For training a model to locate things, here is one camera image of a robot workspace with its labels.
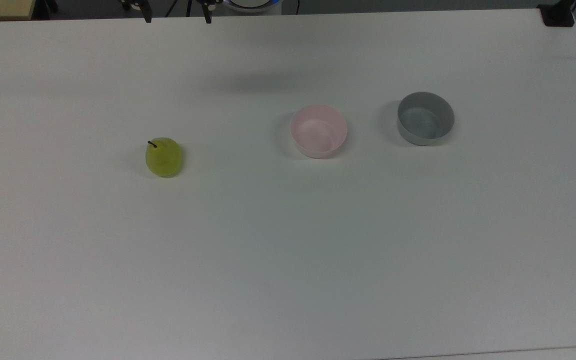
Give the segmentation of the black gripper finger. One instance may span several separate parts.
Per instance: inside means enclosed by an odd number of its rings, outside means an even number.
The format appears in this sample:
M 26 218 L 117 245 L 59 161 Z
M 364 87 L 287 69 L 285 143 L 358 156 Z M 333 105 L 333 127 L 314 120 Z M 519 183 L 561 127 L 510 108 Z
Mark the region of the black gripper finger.
M 151 23 L 153 20 L 153 10 L 148 0 L 122 0 L 122 8 L 140 11 L 146 23 Z
M 207 24 L 212 23 L 213 12 L 215 10 L 214 0 L 197 0 L 201 6 L 202 14 Z

